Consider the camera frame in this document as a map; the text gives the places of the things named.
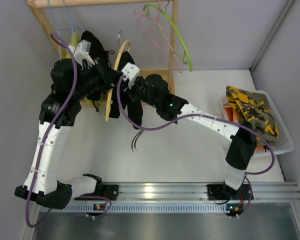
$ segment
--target wooden rack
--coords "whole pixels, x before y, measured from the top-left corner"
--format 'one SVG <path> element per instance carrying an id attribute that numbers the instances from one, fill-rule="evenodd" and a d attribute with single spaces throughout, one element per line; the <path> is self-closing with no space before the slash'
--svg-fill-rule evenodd
<path id="1" fill-rule="evenodd" d="M 177 25 L 178 18 L 178 5 L 179 0 L 169 0 L 172 3 L 172 16 L 171 19 L 174 24 Z M 67 7 L 84 7 L 84 6 L 99 6 L 99 5 L 114 5 L 114 4 L 136 4 L 136 3 L 148 3 L 148 2 L 159 2 L 158 0 L 64 0 Z M 59 53 L 58 45 L 51 39 L 50 33 L 56 32 L 54 25 L 51 23 L 49 18 L 46 16 L 43 9 L 48 8 L 47 0 L 27 0 L 27 4 L 33 12 L 35 18 L 41 25 L 44 33 L 50 40 L 53 48 L 57 53 Z M 50 8 L 63 8 L 63 0 L 50 0 Z M 170 44 L 172 49 L 175 49 L 176 46 L 176 33 L 173 28 L 171 28 L 170 35 Z M 64 57 L 66 55 L 65 50 L 63 49 L 61 55 Z M 162 78 L 167 81 L 169 90 L 172 94 L 175 94 L 175 85 L 174 85 L 174 74 L 173 74 L 173 62 L 174 55 L 173 51 L 170 50 L 169 53 L 170 63 L 168 68 L 149 68 L 141 69 L 141 75 L 146 77 L 150 74 L 159 74 Z M 81 104 L 82 107 L 90 107 L 87 102 Z"/>

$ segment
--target robotic arm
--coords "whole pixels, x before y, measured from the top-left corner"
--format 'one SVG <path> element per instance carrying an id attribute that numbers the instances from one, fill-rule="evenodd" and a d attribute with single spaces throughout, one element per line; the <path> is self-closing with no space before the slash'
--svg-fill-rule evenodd
<path id="1" fill-rule="evenodd" d="M 106 93 L 118 84 L 122 75 L 125 75 L 122 88 L 132 101 L 141 100 L 153 106 L 157 114 L 166 121 L 188 114 L 197 114 L 197 116 L 186 117 L 179 123 L 198 128 L 229 148 L 226 156 L 229 166 L 222 191 L 229 197 L 237 196 L 240 193 L 248 163 L 257 146 L 256 138 L 237 126 L 215 121 L 212 115 L 210 115 L 212 119 L 201 117 L 202 114 L 209 114 L 194 107 L 187 100 L 171 94 L 167 82 L 160 75 L 151 74 L 144 79 L 140 76 L 140 69 L 131 63 L 119 72 L 109 68 L 100 59 L 92 60 L 89 56 L 89 44 L 83 40 L 77 48 L 72 49 L 75 60 L 82 66 L 78 66 L 80 74 L 75 92 L 65 111 L 49 132 L 44 143 L 39 168 L 36 169 L 39 148 L 43 144 L 41 139 L 65 102 L 72 86 L 74 70 L 71 60 L 62 59 L 54 64 L 51 71 L 53 81 L 51 94 L 41 104 L 39 136 L 32 166 L 24 184 L 15 189 L 15 195 L 27 199 L 35 172 L 37 172 L 37 179 L 33 186 L 31 201 L 47 208 L 63 209 L 71 199 L 81 195 L 100 196 L 102 194 L 101 178 L 91 174 L 84 174 L 63 183 L 57 181 L 59 162 L 76 115 L 81 110 L 80 101 L 90 94 Z"/>

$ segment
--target camouflage clothing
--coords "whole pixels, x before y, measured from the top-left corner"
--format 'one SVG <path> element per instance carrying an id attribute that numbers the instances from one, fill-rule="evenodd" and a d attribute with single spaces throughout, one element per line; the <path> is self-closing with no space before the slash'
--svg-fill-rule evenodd
<path id="1" fill-rule="evenodd" d="M 227 86 L 226 96 L 231 107 L 238 111 L 241 124 L 248 121 L 269 142 L 275 142 L 279 138 L 278 125 L 271 115 L 269 102 L 264 94 Z M 264 145 L 259 138 L 257 140 L 258 145 Z"/>

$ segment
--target basket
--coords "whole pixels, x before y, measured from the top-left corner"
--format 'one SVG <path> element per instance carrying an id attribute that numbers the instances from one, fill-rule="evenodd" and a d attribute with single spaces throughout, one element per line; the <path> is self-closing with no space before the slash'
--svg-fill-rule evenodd
<path id="1" fill-rule="evenodd" d="M 280 116 L 278 109 L 276 108 L 274 102 L 272 101 L 271 97 L 269 96 L 269 94 L 267 92 L 262 91 L 262 90 L 256 90 L 254 92 L 266 95 L 266 98 L 268 99 L 268 102 L 270 105 L 272 116 L 273 116 L 274 120 L 276 121 L 276 124 L 278 125 L 279 139 L 277 139 L 277 141 L 275 141 L 275 143 L 274 143 L 274 146 L 272 146 L 274 154 L 280 155 L 280 154 L 285 154 L 285 153 L 289 153 L 289 152 L 293 151 L 295 149 L 295 143 L 292 140 L 292 137 L 291 137 L 282 117 Z M 222 99 L 222 104 L 221 104 L 223 113 L 224 113 L 223 104 L 226 102 L 227 102 L 227 98 L 224 97 Z M 267 150 L 258 149 L 258 150 L 255 150 L 253 156 L 254 157 L 265 157 L 265 156 L 270 156 L 270 155 L 271 155 L 271 153 L 268 149 Z"/>

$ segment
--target hanger hook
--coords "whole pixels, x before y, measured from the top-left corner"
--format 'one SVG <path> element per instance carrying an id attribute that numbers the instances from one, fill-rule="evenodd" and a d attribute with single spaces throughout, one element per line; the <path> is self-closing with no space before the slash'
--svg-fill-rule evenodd
<path id="1" fill-rule="evenodd" d="M 124 33 L 122 32 L 122 30 L 120 30 L 119 35 L 118 35 L 118 46 L 120 48 L 120 37 L 121 35 L 123 35 Z"/>
<path id="2" fill-rule="evenodd" d="M 165 12 L 167 12 L 167 7 L 169 6 L 170 0 L 168 0 L 168 4 L 165 6 Z"/>

